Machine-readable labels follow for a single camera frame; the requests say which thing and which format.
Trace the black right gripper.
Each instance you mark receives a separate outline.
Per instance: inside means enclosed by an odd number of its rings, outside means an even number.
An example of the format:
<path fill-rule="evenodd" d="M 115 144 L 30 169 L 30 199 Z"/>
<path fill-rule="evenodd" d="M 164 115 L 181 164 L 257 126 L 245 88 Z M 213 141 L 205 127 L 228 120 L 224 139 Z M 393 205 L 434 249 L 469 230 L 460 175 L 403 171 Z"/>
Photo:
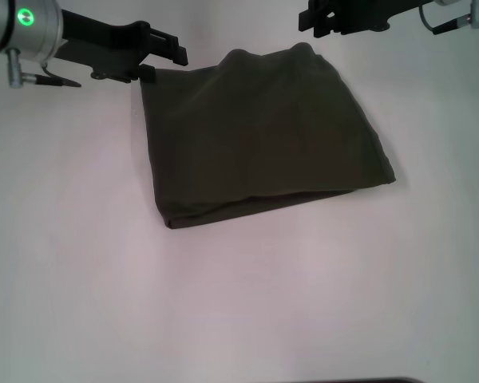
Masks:
<path fill-rule="evenodd" d="M 330 34 L 354 34 L 362 31 L 383 32 L 389 19 L 419 7 L 419 0 L 309 0 L 299 14 L 299 31 L 313 28 L 315 38 Z"/>

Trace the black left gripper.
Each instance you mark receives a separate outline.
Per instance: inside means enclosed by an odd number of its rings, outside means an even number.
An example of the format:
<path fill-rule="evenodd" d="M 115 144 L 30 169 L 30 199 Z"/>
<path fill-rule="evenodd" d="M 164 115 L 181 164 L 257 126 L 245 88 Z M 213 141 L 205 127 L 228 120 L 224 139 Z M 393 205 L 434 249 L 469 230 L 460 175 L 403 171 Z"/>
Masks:
<path fill-rule="evenodd" d="M 112 26 L 62 11 L 63 44 L 55 57 L 92 69 L 94 79 L 156 82 L 156 69 L 142 61 L 149 55 L 170 60 L 173 64 L 188 65 L 187 50 L 177 37 L 150 27 L 147 22 Z"/>

